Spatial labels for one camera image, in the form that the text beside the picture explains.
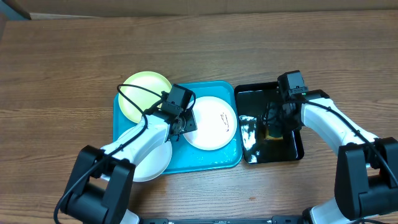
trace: robotic arm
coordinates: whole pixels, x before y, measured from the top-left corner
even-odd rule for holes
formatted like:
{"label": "robotic arm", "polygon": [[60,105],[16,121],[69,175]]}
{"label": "robotic arm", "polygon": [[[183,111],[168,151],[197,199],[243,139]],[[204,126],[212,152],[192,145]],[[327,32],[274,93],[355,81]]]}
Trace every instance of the robotic arm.
{"label": "robotic arm", "polygon": [[[65,200],[58,203],[63,213],[83,223],[138,223],[137,215],[126,210],[136,166],[172,136],[197,129],[192,108],[187,108],[192,95],[195,100],[195,94],[178,85],[173,85],[170,93],[162,94],[158,103],[162,103],[161,108],[154,105],[145,110],[137,126],[117,141],[101,149],[86,146],[80,151],[62,197]],[[124,145],[121,151],[107,157]],[[101,166],[88,173],[101,161]],[[101,189],[90,183],[90,177],[102,177],[109,181],[108,186]]]}
{"label": "robotic arm", "polygon": [[[287,103],[282,119],[293,124],[288,128],[307,126],[313,129],[338,156],[335,197],[305,210],[303,222],[345,224],[397,211],[396,183],[385,167],[381,166],[381,158],[377,158],[357,135],[360,133],[367,142],[371,142],[395,176],[398,176],[398,141],[394,138],[379,139],[360,128],[335,106],[326,93],[321,90],[308,91],[299,71],[281,75],[278,82],[282,100]],[[332,110],[341,115],[356,132],[331,113]],[[367,167],[380,168],[380,174],[368,177]]]}

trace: wooden table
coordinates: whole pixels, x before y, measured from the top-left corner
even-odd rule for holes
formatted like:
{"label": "wooden table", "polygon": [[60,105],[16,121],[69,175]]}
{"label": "wooden table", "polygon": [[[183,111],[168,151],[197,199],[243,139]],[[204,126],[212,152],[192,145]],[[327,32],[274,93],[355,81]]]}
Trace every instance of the wooden table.
{"label": "wooden table", "polygon": [[[398,138],[397,20],[398,11],[356,11],[7,22],[0,223],[53,222],[80,149],[112,141],[116,85],[143,70],[235,87],[299,69],[364,129]],[[129,208],[174,219],[301,214],[333,196],[336,169],[313,131],[302,138],[299,162],[161,176],[134,184]]]}

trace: handwriting on plate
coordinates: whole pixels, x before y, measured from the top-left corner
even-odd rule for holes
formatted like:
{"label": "handwriting on plate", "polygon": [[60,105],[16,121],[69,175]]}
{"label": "handwriting on plate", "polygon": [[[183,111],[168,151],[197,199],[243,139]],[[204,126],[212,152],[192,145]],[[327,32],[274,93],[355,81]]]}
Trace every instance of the handwriting on plate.
{"label": "handwriting on plate", "polygon": [[226,117],[225,113],[220,114],[221,119],[223,120],[225,126],[226,126],[226,132],[229,131],[229,124],[228,124],[228,118]]}

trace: white plate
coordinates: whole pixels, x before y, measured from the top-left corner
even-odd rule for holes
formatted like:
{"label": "white plate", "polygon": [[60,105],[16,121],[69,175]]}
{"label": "white plate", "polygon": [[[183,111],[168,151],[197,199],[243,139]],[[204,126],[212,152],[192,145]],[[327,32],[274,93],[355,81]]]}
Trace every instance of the white plate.
{"label": "white plate", "polygon": [[136,167],[133,181],[145,182],[158,177],[169,165],[170,160],[172,159],[172,153],[172,143],[170,141],[154,149]]}
{"label": "white plate", "polygon": [[203,150],[215,150],[227,145],[234,137],[238,125],[236,114],[224,100],[214,96],[197,98],[193,114],[198,129],[184,134],[192,146]]}

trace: blue tray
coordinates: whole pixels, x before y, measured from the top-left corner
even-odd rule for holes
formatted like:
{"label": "blue tray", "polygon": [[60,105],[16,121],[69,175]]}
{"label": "blue tray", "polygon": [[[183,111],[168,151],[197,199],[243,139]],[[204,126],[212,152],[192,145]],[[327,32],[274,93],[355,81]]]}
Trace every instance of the blue tray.
{"label": "blue tray", "polygon": [[[221,98],[231,105],[236,113],[234,90],[225,81],[186,83],[181,84],[181,86],[194,91],[197,98],[202,96]],[[123,115],[119,107],[118,96],[116,95],[113,101],[113,141],[117,140],[127,129],[136,125]],[[230,168],[240,162],[243,154],[239,130],[236,130],[231,142],[214,151],[197,149],[189,144],[183,136],[180,137],[178,142],[172,141],[172,147],[173,156],[163,174]]]}

